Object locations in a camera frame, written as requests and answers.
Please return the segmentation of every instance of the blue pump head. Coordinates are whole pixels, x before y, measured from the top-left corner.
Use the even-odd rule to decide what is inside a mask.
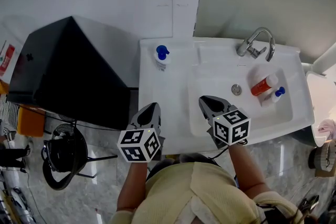
[[[157,56],[160,60],[164,60],[167,58],[167,54],[169,54],[170,52],[167,50],[167,47],[165,45],[159,45],[156,48],[156,52],[157,52]]]
[[[280,95],[284,94],[286,91],[284,87],[280,87],[279,90],[275,92],[275,96],[279,97]]]

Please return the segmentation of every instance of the bottle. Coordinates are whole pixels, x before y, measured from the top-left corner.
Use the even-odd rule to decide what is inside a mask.
[[[262,107],[267,107],[271,104],[274,104],[280,100],[281,95],[285,93],[284,87],[280,87],[279,90],[273,91],[271,94],[267,95],[263,102],[261,103]]]
[[[167,47],[164,45],[159,45],[156,48],[156,52],[154,53],[154,58],[156,62],[156,66],[160,71],[164,71],[166,66],[170,64],[171,59],[168,57],[170,52],[167,50]]]
[[[278,77],[274,73],[271,75],[268,75],[266,78],[261,80],[258,84],[254,85],[251,88],[251,93],[254,96],[258,96],[262,94],[263,92],[266,92],[272,87],[275,87],[278,84]]]

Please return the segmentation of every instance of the red label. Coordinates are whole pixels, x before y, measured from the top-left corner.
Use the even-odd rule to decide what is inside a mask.
[[[15,47],[13,45],[9,44],[9,46],[7,48],[7,51],[6,51],[6,54],[5,54],[5,59],[0,66],[0,76],[3,76],[3,74],[5,73],[8,65],[9,65],[9,62],[10,62],[12,56],[13,56],[14,50],[15,50]]]

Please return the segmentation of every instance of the yellow shirt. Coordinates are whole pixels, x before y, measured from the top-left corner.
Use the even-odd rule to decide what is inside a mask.
[[[146,199],[131,214],[118,211],[111,224],[174,224],[193,196],[197,196],[220,223],[260,223],[256,203],[279,205],[290,216],[297,208],[277,193],[262,193],[253,200],[236,187],[222,168],[208,163],[183,163],[162,169],[146,183]],[[302,217],[297,214],[296,220]]]

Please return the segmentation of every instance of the chair leg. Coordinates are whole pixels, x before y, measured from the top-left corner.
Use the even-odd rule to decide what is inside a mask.
[[[118,156],[117,155],[113,155],[113,156],[103,157],[103,158],[90,158],[90,157],[88,157],[88,163],[89,162],[102,161],[104,159],[114,159],[114,158],[118,158]]]
[[[94,176],[88,176],[88,175],[78,173],[77,176],[82,176],[82,177],[87,177],[87,178],[95,178],[97,176],[97,174],[95,174]]]

